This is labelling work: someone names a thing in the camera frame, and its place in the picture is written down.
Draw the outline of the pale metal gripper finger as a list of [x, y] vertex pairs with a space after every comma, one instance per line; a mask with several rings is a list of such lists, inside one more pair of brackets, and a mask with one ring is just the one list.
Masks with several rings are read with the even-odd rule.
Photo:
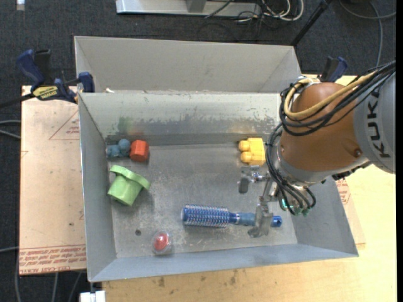
[[263, 182], [268, 179], [268, 172], [261, 171], [259, 165], [244, 165], [241, 167], [241, 178], [237, 182], [238, 191], [240, 194], [246, 194], [250, 183]]
[[271, 228], [273, 213], [267, 206], [261, 204], [256, 207], [255, 224], [247, 231], [248, 235], [252, 238], [267, 236]]

